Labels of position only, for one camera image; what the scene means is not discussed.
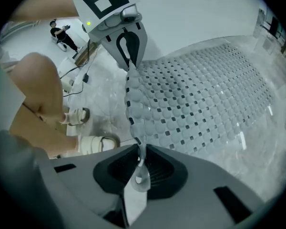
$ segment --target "white sandal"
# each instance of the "white sandal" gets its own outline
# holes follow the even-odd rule
[[[65,114],[66,118],[62,124],[68,124],[70,126],[81,125],[88,121],[90,118],[90,110],[88,108],[75,109],[68,114]]]
[[[106,146],[103,145],[103,140],[108,140]],[[107,136],[78,136],[78,152],[83,155],[95,154],[106,150],[118,148],[120,140],[114,137]]]

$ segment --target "power adapter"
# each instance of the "power adapter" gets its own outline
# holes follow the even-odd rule
[[[87,73],[84,75],[84,77],[82,78],[82,81],[87,83],[89,80],[89,75],[87,75]]]

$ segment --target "black shirt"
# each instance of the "black shirt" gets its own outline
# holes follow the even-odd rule
[[[60,31],[61,29],[60,28],[57,28],[57,27],[55,27],[55,28],[52,28],[51,29],[51,34],[52,34],[52,36],[56,36],[57,37],[57,39],[58,40],[63,40],[63,39],[65,39],[65,37],[66,37],[66,32],[65,31],[62,31],[61,33],[59,33],[58,35],[55,35],[55,32],[57,32],[57,31]]]

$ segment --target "black pants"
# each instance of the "black pants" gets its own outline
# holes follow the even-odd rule
[[[74,51],[77,51],[77,46],[74,44],[74,41],[71,39],[70,36],[66,35],[66,38],[62,40],[61,42],[67,44],[69,47],[71,47]]]

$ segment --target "white shorts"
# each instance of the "white shorts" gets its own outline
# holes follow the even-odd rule
[[[0,131],[9,130],[25,95],[0,67]]]

